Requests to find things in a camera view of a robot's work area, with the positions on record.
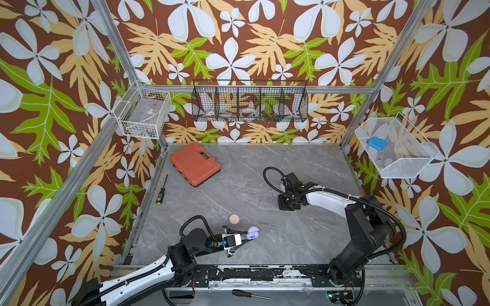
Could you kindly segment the purple earbud charging case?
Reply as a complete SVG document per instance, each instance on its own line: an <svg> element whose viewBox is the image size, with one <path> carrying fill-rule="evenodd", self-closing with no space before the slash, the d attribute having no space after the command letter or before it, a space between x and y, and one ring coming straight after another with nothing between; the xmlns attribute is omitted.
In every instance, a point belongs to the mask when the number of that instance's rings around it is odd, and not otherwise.
<svg viewBox="0 0 490 306"><path fill-rule="evenodd" d="M248 229L246 234L246 240L255 240L259 237L259 229L255 226Z"/></svg>

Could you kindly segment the pink earbud charging case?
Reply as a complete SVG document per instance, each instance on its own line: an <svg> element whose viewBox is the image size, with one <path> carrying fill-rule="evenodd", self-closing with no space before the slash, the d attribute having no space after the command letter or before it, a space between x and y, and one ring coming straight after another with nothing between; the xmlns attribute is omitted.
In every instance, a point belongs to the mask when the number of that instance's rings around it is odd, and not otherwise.
<svg viewBox="0 0 490 306"><path fill-rule="evenodd" d="M237 214L232 214L232 215L230 215L228 220L229 220L230 224L236 225L236 224L239 224L240 217Z"/></svg>

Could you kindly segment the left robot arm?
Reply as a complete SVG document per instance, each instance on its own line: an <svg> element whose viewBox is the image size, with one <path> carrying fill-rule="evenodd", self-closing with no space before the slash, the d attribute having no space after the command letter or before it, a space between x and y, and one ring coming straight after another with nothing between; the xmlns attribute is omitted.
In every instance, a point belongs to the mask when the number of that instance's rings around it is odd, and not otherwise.
<svg viewBox="0 0 490 306"><path fill-rule="evenodd" d="M193 279L196 258L225 251L233 256L238 248L259 237L259 230L237 231L228 226L215 235L206 218L196 215L179 229L180 241L167 253L130 274L105 282L93 279L80 287L70 305L132 305L159 289L185 284Z"/></svg>

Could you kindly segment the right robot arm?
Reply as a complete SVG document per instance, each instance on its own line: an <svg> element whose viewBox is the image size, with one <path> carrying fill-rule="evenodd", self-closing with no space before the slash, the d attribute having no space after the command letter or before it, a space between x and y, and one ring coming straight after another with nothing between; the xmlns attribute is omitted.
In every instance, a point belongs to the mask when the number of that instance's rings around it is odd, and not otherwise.
<svg viewBox="0 0 490 306"><path fill-rule="evenodd" d="M400 219L383 209L374 196L357 197L314 182L303 183L296 174L280 169L264 169L265 183L278 192L280 210L295 211L308 205L320 207L347 220L350 242L330 261L329 281L347 283L371 260L403 247L407 230Z"/></svg>

